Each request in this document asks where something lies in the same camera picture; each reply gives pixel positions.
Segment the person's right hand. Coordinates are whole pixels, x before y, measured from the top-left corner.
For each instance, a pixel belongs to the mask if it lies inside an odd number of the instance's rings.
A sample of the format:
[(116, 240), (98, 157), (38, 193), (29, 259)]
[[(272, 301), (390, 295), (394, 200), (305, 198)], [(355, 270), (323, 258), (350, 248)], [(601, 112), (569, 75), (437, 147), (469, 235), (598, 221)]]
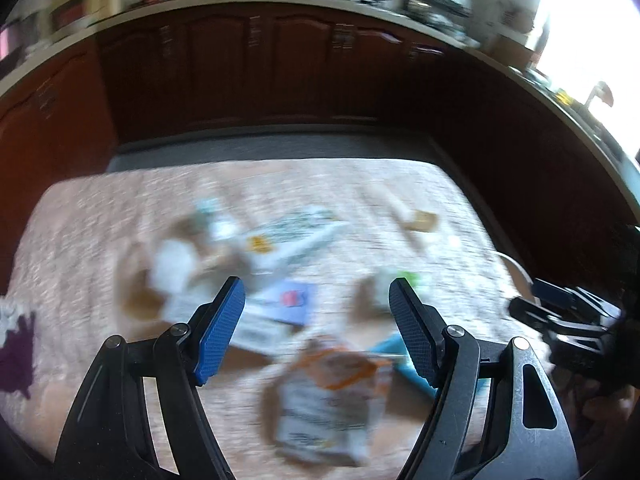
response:
[(595, 380), (570, 375), (560, 397), (580, 468), (589, 469), (614, 448), (638, 396), (633, 386), (604, 396)]

